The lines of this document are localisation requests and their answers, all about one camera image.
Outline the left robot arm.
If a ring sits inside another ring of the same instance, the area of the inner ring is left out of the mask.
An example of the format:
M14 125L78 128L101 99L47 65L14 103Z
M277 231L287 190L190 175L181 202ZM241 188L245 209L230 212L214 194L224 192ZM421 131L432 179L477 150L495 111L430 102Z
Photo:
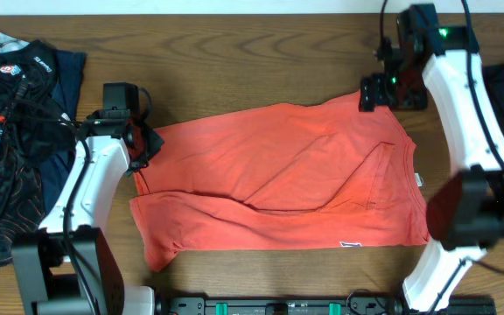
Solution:
M72 170L38 229L12 243L11 258L24 313L155 314L155 291L128 285L105 238L120 179L147 167L164 143L146 119L146 89L103 86L103 107L82 122L52 115L73 134Z

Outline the red printed t-shirt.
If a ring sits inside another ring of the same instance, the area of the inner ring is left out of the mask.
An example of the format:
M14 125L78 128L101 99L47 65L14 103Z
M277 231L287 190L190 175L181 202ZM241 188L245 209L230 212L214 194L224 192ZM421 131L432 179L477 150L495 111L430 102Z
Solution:
M415 144L358 94L159 130L130 202L155 271L184 251L418 246L429 238Z

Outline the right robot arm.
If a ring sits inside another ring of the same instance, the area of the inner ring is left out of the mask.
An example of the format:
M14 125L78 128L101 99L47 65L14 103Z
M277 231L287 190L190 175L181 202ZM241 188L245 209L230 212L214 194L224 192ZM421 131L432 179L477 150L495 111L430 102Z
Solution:
M480 47L470 23L442 26L432 3L412 4L396 19L397 42L381 37L383 71L360 83L359 109L437 106L451 176L429 199L430 240L400 297L380 297L383 314L493 314L490 297L453 292L504 238L504 136L487 94Z

